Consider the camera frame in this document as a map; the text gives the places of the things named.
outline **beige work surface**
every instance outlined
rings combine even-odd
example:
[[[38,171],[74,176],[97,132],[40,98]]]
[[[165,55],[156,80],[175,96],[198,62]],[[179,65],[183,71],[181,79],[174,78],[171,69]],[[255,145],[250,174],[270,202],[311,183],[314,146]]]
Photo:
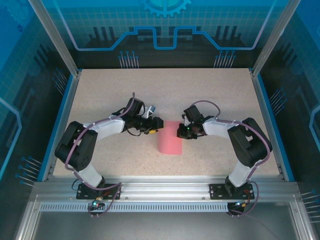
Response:
[[[267,133],[248,69],[85,69],[74,97],[69,122],[91,123],[125,107],[136,98],[156,107],[163,120],[182,121],[183,110],[198,100],[221,108],[220,119],[254,118]],[[209,103],[199,103],[206,117],[216,115]],[[204,136],[182,140],[182,155],[164,155],[157,149],[157,134],[134,137],[127,132],[96,143],[92,162],[103,176],[208,176],[228,175],[237,158],[229,139]],[[54,176],[72,173],[58,160]],[[278,175],[273,153],[256,175]]]

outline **pink sponge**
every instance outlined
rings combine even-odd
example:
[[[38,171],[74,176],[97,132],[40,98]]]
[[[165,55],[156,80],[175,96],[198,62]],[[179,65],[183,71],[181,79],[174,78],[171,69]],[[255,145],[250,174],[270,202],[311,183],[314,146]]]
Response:
[[[158,150],[162,154],[182,155],[182,139],[177,137],[179,121],[164,121],[158,135]]]

